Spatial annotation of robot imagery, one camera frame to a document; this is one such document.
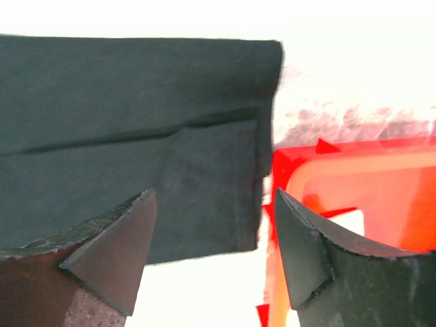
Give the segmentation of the black t-shirt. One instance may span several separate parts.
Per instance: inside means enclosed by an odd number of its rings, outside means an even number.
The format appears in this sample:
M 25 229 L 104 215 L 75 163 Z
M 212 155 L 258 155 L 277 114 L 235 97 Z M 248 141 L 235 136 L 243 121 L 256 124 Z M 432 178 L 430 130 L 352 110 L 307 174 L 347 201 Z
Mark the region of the black t-shirt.
M 157 196 L 149 263 L 251 251 L 274 40 L 1 36 L 1 246 Z

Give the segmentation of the red plastic bin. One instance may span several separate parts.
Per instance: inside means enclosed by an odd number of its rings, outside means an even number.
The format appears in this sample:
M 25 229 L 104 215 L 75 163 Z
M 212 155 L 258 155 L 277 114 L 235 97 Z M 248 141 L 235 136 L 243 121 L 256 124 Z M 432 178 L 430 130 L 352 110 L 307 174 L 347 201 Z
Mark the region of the red plastic bin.
M 329 144 L 275 151 L 263 326 L 286 326 L 290 305 L 275 221 L 284 190 L 314 213 L 370 240 L 416 253 L 435 252 L 435 138 Z

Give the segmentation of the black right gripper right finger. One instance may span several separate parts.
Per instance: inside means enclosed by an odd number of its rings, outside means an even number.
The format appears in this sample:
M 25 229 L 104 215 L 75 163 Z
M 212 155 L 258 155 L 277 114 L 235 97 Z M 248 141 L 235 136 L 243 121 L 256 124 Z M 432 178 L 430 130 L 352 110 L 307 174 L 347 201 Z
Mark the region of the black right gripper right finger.
M 275 221 L 301 326 L 434 326 L 435 252 L 384 245 L 314 213 L 282 189 Z

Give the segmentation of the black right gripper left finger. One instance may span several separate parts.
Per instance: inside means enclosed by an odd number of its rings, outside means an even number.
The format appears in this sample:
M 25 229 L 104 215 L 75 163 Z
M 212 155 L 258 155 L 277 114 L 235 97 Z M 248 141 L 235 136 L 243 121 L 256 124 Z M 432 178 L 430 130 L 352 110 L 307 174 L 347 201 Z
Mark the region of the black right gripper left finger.
M 123 326 L 134 312 L 157 214 L 155 192 L 1 250 L 2 326 Z

